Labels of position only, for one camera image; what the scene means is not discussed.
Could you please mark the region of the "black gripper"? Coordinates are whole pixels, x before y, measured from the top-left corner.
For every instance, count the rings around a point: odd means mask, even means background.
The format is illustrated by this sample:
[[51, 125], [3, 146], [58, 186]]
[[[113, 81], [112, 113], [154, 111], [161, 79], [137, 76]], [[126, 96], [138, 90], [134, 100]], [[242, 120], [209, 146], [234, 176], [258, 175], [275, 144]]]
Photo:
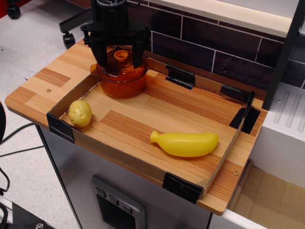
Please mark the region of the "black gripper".
[[138, 68], [142, 64], [144, 50], [151, 48], [151, 29], [148, 24], [128, 20], [124, 27], [107, 27], [103, 21], [81, 26], [84, 33], [84, 44], [91, 51], [101, 67], [106, 67], [108, 62], [108, 45], [132, 46], [133, 66]]

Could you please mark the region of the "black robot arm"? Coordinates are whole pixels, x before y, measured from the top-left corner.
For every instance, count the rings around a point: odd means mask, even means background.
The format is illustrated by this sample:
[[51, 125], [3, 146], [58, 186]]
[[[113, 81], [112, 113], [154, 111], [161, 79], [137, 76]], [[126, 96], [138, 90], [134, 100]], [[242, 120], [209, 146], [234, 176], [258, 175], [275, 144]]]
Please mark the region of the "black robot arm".
[[151, 46], [151, 26], [133, 21], [128, 16], [126, 0], [92, 0], [93, 23], [82, 25], [84, 44], [91, 48], [97, 63], [105, 67], [108, 62], [108, 45], [130, 45], [133, 66], [142, 64], [143, 53]]

